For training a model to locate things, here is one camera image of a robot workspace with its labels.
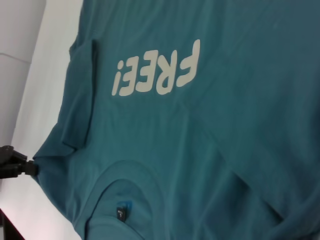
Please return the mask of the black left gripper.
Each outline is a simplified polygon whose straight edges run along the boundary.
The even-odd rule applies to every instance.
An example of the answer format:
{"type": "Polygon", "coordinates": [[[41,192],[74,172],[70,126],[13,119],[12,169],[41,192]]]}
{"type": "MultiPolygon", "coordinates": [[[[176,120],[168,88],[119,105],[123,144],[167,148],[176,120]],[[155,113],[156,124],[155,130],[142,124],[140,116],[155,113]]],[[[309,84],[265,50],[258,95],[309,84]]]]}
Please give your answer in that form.
{"type": "Polygon", "coordinates": [[[14,151],[12,146],[0,147],[0,179],[17,178],[18,174],[22,173],[36,176],[38,171],[33,160],[28,160],[26,155],[14,151]]]}

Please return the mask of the teal blue printed t-shirt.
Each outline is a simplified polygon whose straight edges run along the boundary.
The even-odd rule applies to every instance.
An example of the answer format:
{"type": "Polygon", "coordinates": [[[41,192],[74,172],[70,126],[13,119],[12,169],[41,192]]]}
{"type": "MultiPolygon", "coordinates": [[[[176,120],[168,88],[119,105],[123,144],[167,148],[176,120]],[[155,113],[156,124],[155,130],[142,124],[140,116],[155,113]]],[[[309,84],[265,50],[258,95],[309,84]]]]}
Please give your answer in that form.
{"type": "Polygon", "coordinates": [[[320,233],[320,0],[83,0],[35,181],[81,240],[320,233]]]}

